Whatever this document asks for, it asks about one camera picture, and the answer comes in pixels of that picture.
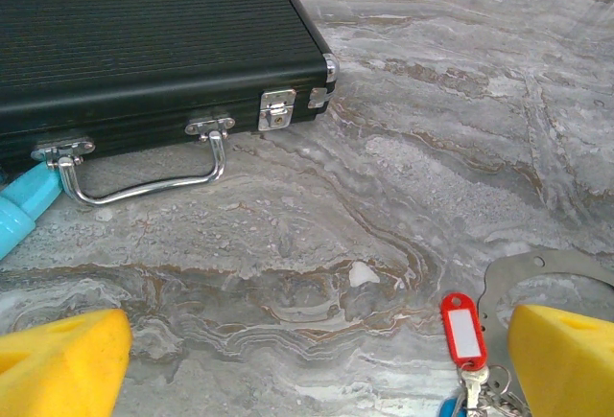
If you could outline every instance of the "yellow foam wedge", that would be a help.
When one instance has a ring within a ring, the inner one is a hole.
[[[519,306],[508,348],[533,417],[614,416],[614,323]]]
[[[0,336],[0,417],[108,417],[130,354],[121,310]]]

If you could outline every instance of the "metal handle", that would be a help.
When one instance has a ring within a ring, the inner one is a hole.
[[[88,206],[104,206],[106,204],[119,201],[121,199],[139,197],[141,195],[152,194],[154,192],[162,192],[164,190],[175,189],[177,187],[185,187],[188,185],[208,184],[220,178],[224,173],[226,164],[226,156],[224,153],[224,136],[225,131],[211,130],[207,134],[201,135],[201,141],[209,140],[211,150],[213,152],[213,169],[210,173],[202,176],[185,176],[174,177],[170,179],[157,180],[147,182],[145,184],[128,187],[114,194],[109,194],[105,197],[90,197],[84,193],[79,186],[75,166],[81,163],[81,158],[78,156],[64,155],[58,159],[57,167],[61,177],[61,183],[64,187],[64,192],[75,199],[80,204]]]

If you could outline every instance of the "key tag label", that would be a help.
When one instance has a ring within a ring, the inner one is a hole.
[[[459,369],[478,371],[486,366],[486,344],[476,304],[453,292],[441,301],[441,316],[452,360]]]

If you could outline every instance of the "blue object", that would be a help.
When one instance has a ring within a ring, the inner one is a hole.
[[[441,405],[441,409],[439,410],[439,417],[451,417],[452,412],[454,412],[454,406],[457,405],[457,399],[452,398],[450,400],[445,400]],[[467,411],[461,409],[457,414],[458,417],[467,417]]]
[[[40,163],[0,191],[0,259],[35,229],[35,220],[61,193],[59,173]]]

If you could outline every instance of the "gray marble tile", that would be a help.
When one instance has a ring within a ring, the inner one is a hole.
[[[0,332],[122,307],[116,416],[432,416],[457,387],[438,302],[487,265],[612,267],[614,21],[600,0],[303,0],[342,62],[314,123],[233,134],[203,188],[59,199],[2,263]],[[202,170],[187,144],[92,160],[87,190]],[[581,278],[506,294],[612,320]]]

